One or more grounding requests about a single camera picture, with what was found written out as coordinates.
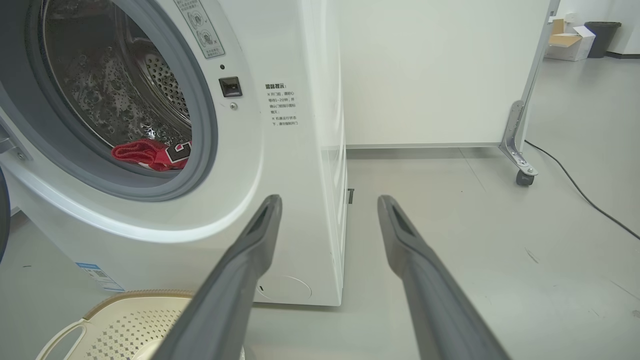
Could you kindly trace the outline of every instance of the washing machine door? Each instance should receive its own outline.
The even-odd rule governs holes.
[[[22,199],[150,241],[210,236],[248,206],[263,126],[218,2],[7,1],[0,33],[0,162]]]
[[[9,240],[9,225],[11,223],[11,204],[9,203],[9,189],[6,187],[4,173],[0,168],[0,263],[4,258],[6,243]]]

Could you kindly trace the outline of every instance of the beige laundry basket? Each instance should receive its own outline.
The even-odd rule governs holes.
[[[175,290],[114,295],[57,333],[37,360],[46,359],[58,342],[77,328],[82,328],[82,334],[65,360],[150,359],[192,296],[190,291]],[[244,350],[240,359],[244,360]]]

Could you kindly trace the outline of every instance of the front-load washing machine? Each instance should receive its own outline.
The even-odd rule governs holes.
[[[15,205],[107,290],[195,290],[276,193],[255,300],[338,306],[333,17],[330,0],[4,2],[0,163]]]

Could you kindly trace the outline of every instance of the black cable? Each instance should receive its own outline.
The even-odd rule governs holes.
[[[544,151],[543,149],[540,149],[539,147],[533,145],[531,142],[529,142],[528,140],[524,140],[525,143],[528,143],[529,145],[535,147],[536,149],[540,150],[541,152],[544,152],[545,154],[549,155],[549,158],[552,158],[553,160],[556,161],[556,163],[558,163],[558,165],[560,165],[560,167],[562,168],[562,170],[564,171],[564,173],[567,175],[567,177],[569,178],[569,180],[571,180],[571,182],[573,183],[573,185],[575,186],[576,189],[578,189],[578,191],[580,192],[580,194],[582,195],[582,197],[587,200],[587,202],[589,204],[591,204],[591,206],[593,206],[596,210],[598,210],[599,212],[601,212],[601,214],[603,214],[604,216],[608,217],[609,219],[611,219],[611,221],[615,222],[616,224],[620,225],[620,227],[622,227],[624,230],[627,230],[627,232],[633,236],[635,236],[638,240],[640,240],[640,236],[638,236],[638,234],[634,233],[631,229],[629,229],[628,227],[625,226],[625,224],[622,224],[621,222],[619,222],[616,218],[612,217],[611,215],[607,214],[604,210],[600,209],[598,206],[596,206],[596,204],[593,203],[593,201],[589,200],[589,198],[587,197],[587,195],[585,195],[582,190],[580,189],[580,187],[578,186],[578,184],[575,183],[575,181],[573,180],[573,178],[571,177],[571,175],[569,175],[569,172],[566,171],[566,169],[564,168],[564,166],[562,166],[562,163],[554,158],[553,155],[549,154],[548,152]]]

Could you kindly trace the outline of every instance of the barcode label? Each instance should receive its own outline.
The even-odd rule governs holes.
[[[82,268],[89,276],[98,283],[98,285],[102,286],[103,289],[109,291],[124,291],[124,289],[118,285],[106,272],[102,271],[95,264],[86,264],[86,263],[76,263],[80,268]]]

